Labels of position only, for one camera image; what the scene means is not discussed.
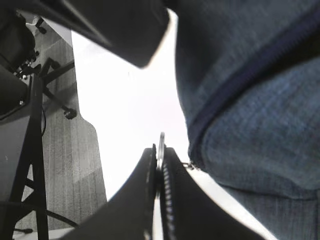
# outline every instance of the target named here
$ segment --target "office chair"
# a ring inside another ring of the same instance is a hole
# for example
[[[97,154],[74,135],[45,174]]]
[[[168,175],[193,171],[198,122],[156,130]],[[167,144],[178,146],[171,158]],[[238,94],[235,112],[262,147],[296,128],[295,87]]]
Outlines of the office chair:
[[[64,110],[67,119],[73,119],[77,116],[76,110],[67,107],[55,97],[47,85],[74,68],[75,62],[71,61],[60,66],[57,61],[48,58],[43,67],[40,64],[31,67],[39,56],[39,52],[35,51],[35,46],[35,37],[26,27],[24,17],[15,11],[0,9],[0,65],[18,78],[37,74],[43,81],[42,92]]]

